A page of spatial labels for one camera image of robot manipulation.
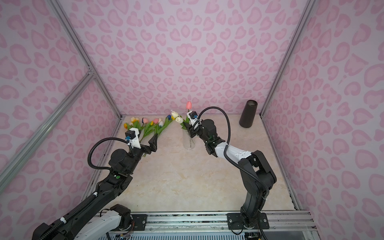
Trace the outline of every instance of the cable tie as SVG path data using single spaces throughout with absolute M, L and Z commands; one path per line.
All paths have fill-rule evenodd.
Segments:
M 61 218 L 60 218 L 60 221 L 62 221 L 64 224 L 66 224 L 66 223 L 67 223 L 67 221 L 65 220 L 65 218 L 64 218 L 64 217 L 61 217 Z

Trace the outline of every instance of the white tulip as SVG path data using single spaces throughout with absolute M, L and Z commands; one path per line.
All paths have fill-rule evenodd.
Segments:
M 183 118 L 181 118 L 181 117 L 177 117 L 177 118 L 175 119 L 175 121 L 178 122 L 178 123 L 180 123 L 180 124 L 182 124 L 184 120 L 183 120 Z
M 175 111 L 172 111 L 170 114 L 172 115 L 172 117 L 174 119 L 176 119 L 179 116 L 179 114 L 177 112 L 175 112 Z

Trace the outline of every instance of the white arm segment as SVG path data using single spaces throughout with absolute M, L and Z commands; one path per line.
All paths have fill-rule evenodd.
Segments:
M 107 211 L 101 218 L 85 225 L 76 235 L 76 240 L 95 240 L 105 235 L 106 232 L 119 226 L 121 216 L 118 212 Z
M 217 145 L 215 147 L 215 152 L 216 152 L 217 157 L 221 157 L 221 158 L 225 159 L 225 157 L 224 157 L 224 149 L 225 149 L 226 145 L 227 145 L 227 142 L 222 142 L 222 143 L 220 143 L 219 145 Z M 250 151 L 244 151 L 244 150 L 238 149 L 237 147 L 234 147 L 234 146 L 231 146 L 231 145 L 228 146 L 227 156 L 232 161 L 234 161 L 235 163 L 240 161 L 242 158 L 249 157 L 250 155 L 251 155 Z

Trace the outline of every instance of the pink tulip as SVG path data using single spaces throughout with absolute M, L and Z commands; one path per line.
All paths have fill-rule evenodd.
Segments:
M 192 109 L 192 103 L 190 101 L 187 102 L 187 107 L 186 107 L 188 110 L 189 109 Z

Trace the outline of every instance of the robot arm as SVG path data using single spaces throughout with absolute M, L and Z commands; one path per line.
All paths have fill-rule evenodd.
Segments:
M 132 180 L 131 174 L 143 154 L 156 152 L 157 134 L 149 140 L 149 146 L 141 145 L 138 136 L 139 130 L 131 128 L 126 132 L 125 140 L 113 139 L 127 143 L 130 151 L 115 150 L 109 161 L 111 166 L 109 174 L 97 183 L 94 193 L 51 225 L 42 223 L 38 226 L 33 232 L 32 240 L 73 240 L 75 238 L 93 240 L 111 230 L 124 231 L 128 229 L 132 224 L 131 211 L 119 204 L 113 206 L 97 221 L 86 224 L 107 203 L 119 196 L 128 187 Z
M 197 135 L 204 141 L 208 154 L 225 159 L 229 158 L 233 161 L 232 164 L 241 170 L 240 173 L 244 187 L 247 190 L 247 197 L 240 212 L 245 227 L 255 227 L 258 223 L 259 212 L 266 200 L 265 193 L 276 182 L 276 176 L 264 154 L 260 151 L 249 152 L 228 145 L 227 142 L 217 135 L 213 120 L 205 119 L 200 121 L 195 111 L 189 111 L 187 117 L 190 124 L 185 123 L 185 125 L 190 137 Z M 258 167 L 259 169 L 255 172 L 253 167 Z M 253 177 L 246 174 L 243 170 L 251 173 Z

